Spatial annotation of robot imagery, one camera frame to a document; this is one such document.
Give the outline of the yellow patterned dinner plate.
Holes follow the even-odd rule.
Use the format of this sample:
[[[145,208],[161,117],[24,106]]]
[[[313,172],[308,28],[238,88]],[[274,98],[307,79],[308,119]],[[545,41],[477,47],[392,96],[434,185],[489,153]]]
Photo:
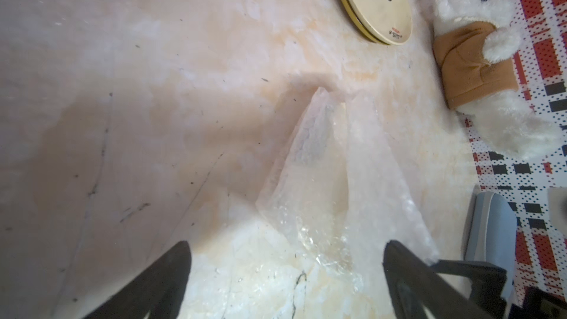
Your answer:
[[[340,0],[342,3],[343,8],[345,9],[345,12],[347,14],[347,16],[350,18],[351,23],[353,23],[353,25],[357,28],[357,30],[359,31],[359,33],[366,38],[368,41],[373,42],[375,44],[382,44],[382,45],[387,45],[387,43],[385,43],[384,41],[379,40],[379,38],[375,37],[373,34],[371,34],[365,27],[364,25],[360,22],[360,20],[358,19],[358,17],[356,16],[350,2],[348,0]]]

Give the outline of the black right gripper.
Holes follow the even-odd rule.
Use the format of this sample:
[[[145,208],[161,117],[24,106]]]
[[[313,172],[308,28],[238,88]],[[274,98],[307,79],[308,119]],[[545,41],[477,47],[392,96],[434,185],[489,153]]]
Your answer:
[[[506,270],[483,261],[440,260],[432,266],[439,274],[465,277],[471,281],[469,299],[493,318],[502,318],[506,301],[501,297],[507,281]],[[513,304],[508,319],[566,319],[565,301],[529,287],[521,307]]]

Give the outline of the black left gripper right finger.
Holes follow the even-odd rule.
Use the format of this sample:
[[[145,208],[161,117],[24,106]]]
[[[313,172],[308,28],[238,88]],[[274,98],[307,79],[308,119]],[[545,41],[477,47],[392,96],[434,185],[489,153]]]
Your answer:
[[[385,246],[382,265],[396,318],[489,318],[398,241]]]

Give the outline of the cream dinner plate black characters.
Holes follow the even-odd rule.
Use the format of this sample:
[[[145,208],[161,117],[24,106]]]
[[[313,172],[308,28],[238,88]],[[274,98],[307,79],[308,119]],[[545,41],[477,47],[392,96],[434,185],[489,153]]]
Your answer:
[[[413,29],[409,0],[346,0],[370,36],[385,44],[405,44]]]

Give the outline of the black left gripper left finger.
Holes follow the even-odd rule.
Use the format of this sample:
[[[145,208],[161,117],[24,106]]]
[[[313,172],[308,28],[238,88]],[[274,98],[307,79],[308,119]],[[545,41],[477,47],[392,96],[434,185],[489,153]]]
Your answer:
[[[177,242],[87,318],[177,318],[190,276],[189,243]]]

